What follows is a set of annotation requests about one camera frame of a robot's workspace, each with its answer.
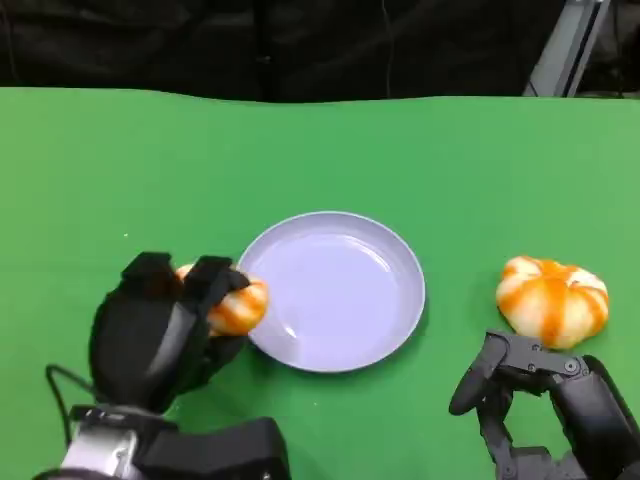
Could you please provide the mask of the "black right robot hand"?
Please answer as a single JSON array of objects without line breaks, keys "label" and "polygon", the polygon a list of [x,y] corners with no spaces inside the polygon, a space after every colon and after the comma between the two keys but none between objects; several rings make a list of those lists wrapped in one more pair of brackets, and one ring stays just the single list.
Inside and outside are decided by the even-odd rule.
[{"label": "black right robot hand", "polygon": [[[542,447],[516,447],[505,419],[517,391],[548,394],[571,449],[554,460]],[[449,411],[477,414],[499,479],[636,479],[639,426],[604,364],[569,356],[532,337],[487,331]]]}]

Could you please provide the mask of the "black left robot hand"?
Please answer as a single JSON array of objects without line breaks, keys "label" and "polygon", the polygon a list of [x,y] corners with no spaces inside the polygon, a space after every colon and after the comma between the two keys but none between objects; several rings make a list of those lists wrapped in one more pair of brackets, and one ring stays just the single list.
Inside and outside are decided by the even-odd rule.
[{"label": "black left robot hand", "polygon": [[89,365],[97,398],[162,414],[178,395],[205,385],[246,343],[241,334],[213,335],[207,315],[248,284],[228,257],[202,256],[181,279],[170,254],[138,254],[94,316]]}]

